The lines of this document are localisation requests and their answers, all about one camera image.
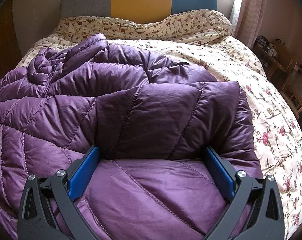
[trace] bed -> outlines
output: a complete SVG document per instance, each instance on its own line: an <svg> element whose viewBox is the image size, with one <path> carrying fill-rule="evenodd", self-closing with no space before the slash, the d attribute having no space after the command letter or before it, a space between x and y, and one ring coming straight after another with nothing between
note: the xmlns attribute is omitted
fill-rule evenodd
<svg viewBox="0 0 302 240"><path fill-rule="evenodd" d="M229 20L216 11L216 0L150 1L138 6L136 0L62 0L55 30L36 42L17 67L27 65L45 47L63 50L103 33L108 43L196 63L219 82L238 81L252 111L262 172L275 176L279 186L289 239L302 223L302 132L293 112L254 53L232 36ZM123 12L120 6L128 9Z"/></svg>

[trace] metal screw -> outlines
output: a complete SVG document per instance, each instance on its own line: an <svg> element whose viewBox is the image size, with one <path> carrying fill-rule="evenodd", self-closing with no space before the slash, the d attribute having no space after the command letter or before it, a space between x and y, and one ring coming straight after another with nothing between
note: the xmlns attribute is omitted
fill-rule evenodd
<svg viewBox="0 0 302 240"><path fill-rule="evenodd" d="M247 176L245 171L238 171L238 176L244 178L245 176Z"/></svg>
<svg viewBox="0 0 302 240"><path fill-rule="evenodd" d="M64 174L65 174L65 170L59 170L59 171L57 171L57 173L56 173L56 175L59 176L59 177L64 176Z"/></svg>
<svg viewBox="0 0 302 240"><path fill-rule="evenodd" d="M270 181L274 181L275 180L275 178L272 176L272 175L268 175L268 180L270 180Z"/></svg>
<svg viewBox="0 0 302 240"><path fill-rule="evenodd" d="M35 175L34 174L31 174L31 175L28 176L28 180L33 180L33 179L35 179Z"/></svg>

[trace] wooden furniture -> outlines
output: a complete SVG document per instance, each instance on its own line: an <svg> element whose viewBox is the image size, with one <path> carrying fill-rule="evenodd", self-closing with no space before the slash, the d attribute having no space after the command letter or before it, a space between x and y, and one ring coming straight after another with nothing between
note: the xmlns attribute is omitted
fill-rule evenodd
<svg viewBox="0 0 302 240"><path fill-rule="evenodd" d="M302 75L298 71L294 69L289 74L281 88L280 94L298 120L299 114L302 112Z"/></svg>
<svg viewBox="0 0 302 240"><path fill-rule="evenodd" d="M297 59L288 51L288 49L281 43L273 41L273 47L278 52L278 57L272 57L267 52L265 52L258 45L254 45L252 51L260 59L266 59L270 65L266 71L267 79L270 81L272 75L277 69L280 69L284 73L291 73L292 69L297 64Z"/></svg>
<svg viewBox="0 0 302 240"><path fill-rule="evenodd" d="M0 9L0 78L14 69L21 59L13 24L12 0L6 0Z"/></svg>

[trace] wooden shelf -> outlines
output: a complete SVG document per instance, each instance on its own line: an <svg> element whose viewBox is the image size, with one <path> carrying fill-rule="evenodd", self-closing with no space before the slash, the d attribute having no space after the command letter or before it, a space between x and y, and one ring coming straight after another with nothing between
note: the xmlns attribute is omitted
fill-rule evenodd
<svg viewBox="0 0 302 240"><path fill-rule="evenodd" d="M265 52L263 49L261 49L258 45L254 45L253 46L253 51L259 51L260 53L262 53L269 61L271 61L272 64L276 65L277 68L281 69L283 72L286 72L287 69L285 67L283 67L275 57L270 56L267 52Z"/></svg>

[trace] wall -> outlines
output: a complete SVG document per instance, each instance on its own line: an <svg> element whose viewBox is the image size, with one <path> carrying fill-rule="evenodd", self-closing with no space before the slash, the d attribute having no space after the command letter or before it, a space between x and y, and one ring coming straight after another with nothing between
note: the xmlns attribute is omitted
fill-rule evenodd
<svg viewBox="0 0 302 240"><path fill-rule="evenodd" d="M16 37L24 55L38 40L49 35L60 19L61 0L13 0ZM218 11L230 17L233 0L217 0Z"/></svg>
<svg viewBox="0 0 302 240"><path fill-rule="evenodd" d="M225 17L230 18L234 0L217 0L218 11L222 12Z"/></svg>
<svg viewBox="0 0 302 240"><path fill-rule="evenodd" d="M301 29L302 9L296 0L268 0L259 35L269 40L282 37L294 52Z"/></svg>
<svg viewBox="0 0 302 240"><path fill-rule="evenodd" d="M12 0L0 8L0 78L22 59L14 32Z"/></svg>
<svg viewBox="0 0 302 240"><path fill-rule="evenodd" d="M302 64L302 8L296 0L268 0L259 35L270 41L283 38Z"/></svg>

